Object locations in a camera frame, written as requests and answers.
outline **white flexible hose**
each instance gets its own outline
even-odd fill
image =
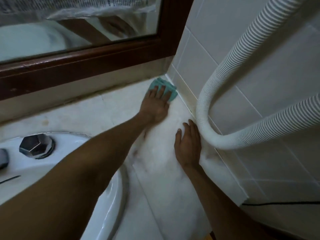
[[[268,141],[320,123],[319,94],[229,135],[219,135],[208,121],[218,89],[306,0],[269,0],[206,82],[199,95],[196,120],[204,139],[218,149],[237,149]]]

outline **faucet knob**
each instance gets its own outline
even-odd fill
[[[6,149],[0,149],[0,169],[6,168],[9,164],[9,155]]]
[[[19,146],[19,152],[27,157],[42,159],[52,153],[54,146],[54,140],[41,133],[24,137]]]

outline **white ceramic sink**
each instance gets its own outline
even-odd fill
[[[56,145],[52,154],[44,159],[33,159],[19,152],[22,137],[0,143],[0,148],[9,154],[9,165],[0,170],[0,205],[28,186],[32,185],[60,160],[90,139],[89,136],[76,133],[45,133],[54,139]],[[99,197],[93,214],[81,240],[107,240],[116,232],[126,199],[126,174],[118,170],[107,189]]]

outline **cleaning cloth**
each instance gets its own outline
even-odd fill
[[[171,102],[172,100],[174,100],[176,98],[176,96],[178,95],[177,93],[177,87],[172,85],[170,82],[161,79],[160,77],[158,77],[157,79],[155,79],[151,84],[148,90],[152,90],[154,89],[155,86],[158,86],[158,91],[161,89],[161,86],[165,86],[165,91],[163,94],[166,94],[167,92],[171,91],[171,96],[168,100],[168,102]]]

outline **person's left hand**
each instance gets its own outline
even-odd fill
[[[167,102],[171,92],[169,91],[163,95],[165,88],[165,86],[162,86],[158,91],[158,86],[155,86],[154,89],[148,90],[141,103],[139,113],[149,119],[148,128],[160,123],[168,115],[169,104]]]

